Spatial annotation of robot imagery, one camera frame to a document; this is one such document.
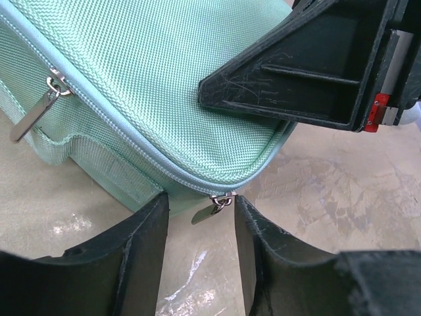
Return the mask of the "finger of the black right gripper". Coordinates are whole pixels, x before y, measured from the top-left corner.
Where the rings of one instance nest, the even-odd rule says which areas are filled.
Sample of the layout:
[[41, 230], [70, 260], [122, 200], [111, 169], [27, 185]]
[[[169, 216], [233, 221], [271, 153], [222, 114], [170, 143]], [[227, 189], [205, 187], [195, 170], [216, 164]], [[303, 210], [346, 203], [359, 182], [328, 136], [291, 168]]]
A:
[[390, 1], [300, 1], [261, 39], [202, 79], [202, 106], [359, 132]]

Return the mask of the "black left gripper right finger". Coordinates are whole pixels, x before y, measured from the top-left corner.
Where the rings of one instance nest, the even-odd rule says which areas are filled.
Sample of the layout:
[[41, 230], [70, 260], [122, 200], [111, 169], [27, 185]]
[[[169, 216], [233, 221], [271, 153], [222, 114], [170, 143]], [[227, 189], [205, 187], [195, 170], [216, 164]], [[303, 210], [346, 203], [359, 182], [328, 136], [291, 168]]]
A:
[[419, 315], [420, 252], [329, 253], [235, 199], [247, 315]]

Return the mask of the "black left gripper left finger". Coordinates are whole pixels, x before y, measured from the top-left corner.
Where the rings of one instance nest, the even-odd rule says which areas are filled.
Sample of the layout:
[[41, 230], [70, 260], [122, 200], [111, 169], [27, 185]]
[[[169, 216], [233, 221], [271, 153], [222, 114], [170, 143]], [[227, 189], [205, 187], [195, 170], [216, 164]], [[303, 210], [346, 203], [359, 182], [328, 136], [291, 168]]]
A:
[[60, 257], [1, 252], [1, 314], [154, 315], [168, 220], [163, 192]]

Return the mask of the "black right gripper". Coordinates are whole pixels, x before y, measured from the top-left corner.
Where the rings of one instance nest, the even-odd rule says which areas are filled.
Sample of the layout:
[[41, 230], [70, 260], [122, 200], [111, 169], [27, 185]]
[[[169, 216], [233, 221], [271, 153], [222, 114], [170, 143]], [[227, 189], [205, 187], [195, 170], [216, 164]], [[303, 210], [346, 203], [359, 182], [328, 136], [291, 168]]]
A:
[[397, 1], [367, 84], [365, 132], [420, 119], [420, 2]]

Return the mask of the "mint green medicine case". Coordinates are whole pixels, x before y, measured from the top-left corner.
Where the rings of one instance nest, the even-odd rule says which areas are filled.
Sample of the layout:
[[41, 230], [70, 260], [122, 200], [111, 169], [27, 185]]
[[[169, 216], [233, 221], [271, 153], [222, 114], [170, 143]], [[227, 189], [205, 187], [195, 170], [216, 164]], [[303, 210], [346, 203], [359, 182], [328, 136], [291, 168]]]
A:
[[198, 104], [199, 81], [291, 12], [284, 1], [2, 1], [1, 110], [12, 142], [73, 159], [132, 211], [232, 196], [292, 122]]

